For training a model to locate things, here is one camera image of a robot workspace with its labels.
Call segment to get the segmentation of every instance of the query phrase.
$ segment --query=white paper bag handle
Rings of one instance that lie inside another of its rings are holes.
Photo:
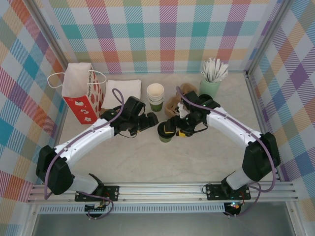
[[[100,84],[104,84],[107,81],[107,78],[106,78],[106,76],[103,73],[101,73],[101,72],[99,72],[97,70],[88,70],[88,71],[89,72],[91,72],[91,71],[97,72],[97,73],[99,73],[99,74],[101,74],[102,76],[105,77],[105,80],[103,82],[100,82],[100,83],[88,83],[88,85],[100,85]]]
[[[50,76],[47,77],[47,83],[49,85],[49,87],[51,87],[52,89],[56,89],[56,88],[59,88],[61,85],[57,86],[57,87],[52,87],[51,84],[49,83],[49,77],[53,76],[53,75],[58,75],[58,74],[64,74],[64,72],[58,72],[58,73],[54,73],[54,74],[51,74]]]

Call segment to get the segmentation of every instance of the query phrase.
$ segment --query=stacked paper cups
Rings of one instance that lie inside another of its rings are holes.
[[[147,87],[148,100],[151,110],[159,112],[162,110],[164,101],[164,87],[160,84],[151,84]]]

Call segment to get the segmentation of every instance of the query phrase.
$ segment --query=white napkin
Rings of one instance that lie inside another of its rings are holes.
[[[106,93],[102,108],[112,109],[120,105],[120,102],[113,95],[113,88],[122,92],[125,102],[130,96],[134,96],[138,99],[141,98],[141,80],[108,80],[106,82]]]

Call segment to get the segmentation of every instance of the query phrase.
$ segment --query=green cup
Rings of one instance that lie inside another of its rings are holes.
[[[160,104],[158,104],[158,105],[153,105],[153,104],[150,103],[150,107],[151,107],[151,110],[152,110],[153,112],[159,112],[159,111],[162,110],[163,101],[162,101],[162,103],[160,103]]]
[[[175,133],[173,133],[173,134],[166,134],[165,130],[164,130],[165,123],[166,123],[166,121],[163,121],[157,126],[157,133],[158,133],[159,139],[163,143],[168,143],[174,137]]]
[[[217,95],[220,84],[221,82],[210,83],[206,81],[205,79],[201,80],[199,95],[207,94],[214,99],[215,96]]]

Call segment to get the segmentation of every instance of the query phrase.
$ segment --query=paper bag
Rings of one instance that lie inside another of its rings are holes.
[[[103,75],[105,80],[99,82],[95,72]],[[69,63],[63,74],[63,84],[59,85],[63,87],[63,99],[81,124],[93,124],[100,117],[101,105],[104,100],[104,93],[100,84],[106,82],[106,76],[93,70],[91,63],[85,62]],[[59,86],[50,85],[49,77],[47,78],[49,86],[58,88]]]

